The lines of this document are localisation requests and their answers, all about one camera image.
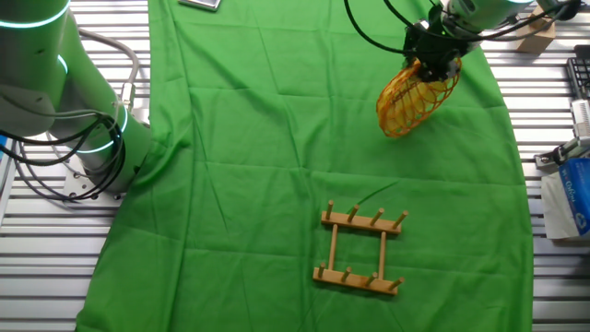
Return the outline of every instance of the metal grating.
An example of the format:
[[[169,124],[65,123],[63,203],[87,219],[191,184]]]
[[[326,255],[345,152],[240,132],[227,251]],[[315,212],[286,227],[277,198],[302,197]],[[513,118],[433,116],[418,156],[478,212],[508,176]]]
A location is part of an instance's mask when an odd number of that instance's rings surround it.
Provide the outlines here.
[[[147,1],[74,0],[72,10],[83,29],[114,37],[137,51],[141,70],[134,116],[147,120]],[[564,68],[573,46],[589,41],[590,13],[581,13],[559,25],[558,39],[539,57],[514,53],[510,43],[482,45],[510,110],[525,171],[535,246],[535,332],[590,331],[590,247],[557,246],[547,240],[540,201],[540,177],[545,173],[535,168],[533,159],[573,138],[572,94]],[[108,46],[83,43],[120,92],[131,62]],[[27,152],[38,159],[53,158],[48,148],[28,147]],[[54,188],[63,188],[63,166],[36,171]],[[38,198],[15,179],[0,226],[0,331],[74,330],[115,212],[73,211]]]

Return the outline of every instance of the orange wire ball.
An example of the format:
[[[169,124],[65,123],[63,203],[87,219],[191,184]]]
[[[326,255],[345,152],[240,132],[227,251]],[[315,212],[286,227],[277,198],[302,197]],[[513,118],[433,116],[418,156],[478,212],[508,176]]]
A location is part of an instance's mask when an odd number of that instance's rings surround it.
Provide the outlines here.
[[[420,61],[416,59],[385,86],[377,100],[377,116],[386,136],[409,133],[441,106],[459,81],[461,59],[455,61],[459,70],[442,82],[422,82],[417,76]]]

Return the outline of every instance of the wooden rack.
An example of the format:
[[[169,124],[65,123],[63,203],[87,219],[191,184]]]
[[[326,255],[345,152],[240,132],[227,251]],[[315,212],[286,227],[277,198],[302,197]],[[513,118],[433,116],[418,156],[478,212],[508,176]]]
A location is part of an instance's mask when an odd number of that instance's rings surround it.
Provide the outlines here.
[[[397,295],[397,287],[404,282],[403,278],[395,281],[384,279],[385,267],[385,243],[387,233],[399,234],[402,231],[401,223],[407,217],[407,211],[404,211],[396,221],[380,219],[385,212],[380,208],[374,217],[357,216],[359,205],[354,206],[349,214],[332,212],[334,201],[328,202],[328,209],[322,212],[322,223],[332,225],[332,242],[330,243],[330,257],[328,266],[322,263],[319,267],[313,269],[313,280],[333,283],[336,285],[348,286],[366,291],[376,291],[389,295]],[[352,274],[352,268],[347,267],[344,272],[334,270],[334,259],[336,255],[336,240],[338,227],[350,227],[365,231],[378,231],[381,233],[381,248],[379,252],[379,271],[372,273],[370,276],[360,276]]]

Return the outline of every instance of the green cloth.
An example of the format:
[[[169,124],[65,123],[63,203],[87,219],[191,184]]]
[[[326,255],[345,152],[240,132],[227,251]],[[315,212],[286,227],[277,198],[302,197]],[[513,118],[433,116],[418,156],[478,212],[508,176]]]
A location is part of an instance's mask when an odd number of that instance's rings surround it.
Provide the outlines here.
[[[412,21],[431,7],[395,4]],[[383,2],[351,7],[403,44]],[[530,331],[525,179],[481,51],[441,109],[392,139],[375,103],[402,57],[365,42],[340,0],[225,0],[215,14],[150,0],[149,21],[154,141],[79,331]],[[409,211],[387,242],[398,296],[312,280],[329,199],[361,216]],[[336,269],[377,270],[378,234],[337,243]]]

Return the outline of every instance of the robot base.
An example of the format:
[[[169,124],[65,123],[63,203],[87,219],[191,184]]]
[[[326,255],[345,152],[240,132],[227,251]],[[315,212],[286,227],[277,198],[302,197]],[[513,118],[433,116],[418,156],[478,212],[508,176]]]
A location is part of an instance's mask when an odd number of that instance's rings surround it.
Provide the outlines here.
[[[78,158],[70,159],[70,166],[73,169],[79,170],[79,173],[83,174],[82,164]],[[74,196],[86,193],[89,189],[94,187],[94,183],[83,176],[73,173],[70,170],[66,171],[65,184],[64,184],[64,195]],[[96,208],[118,208],[123,202],[125,193],[113,194],[102,192],[92,198],[77,201],[77,202],[64,202],[68,208],[73,209],[96,209]]]

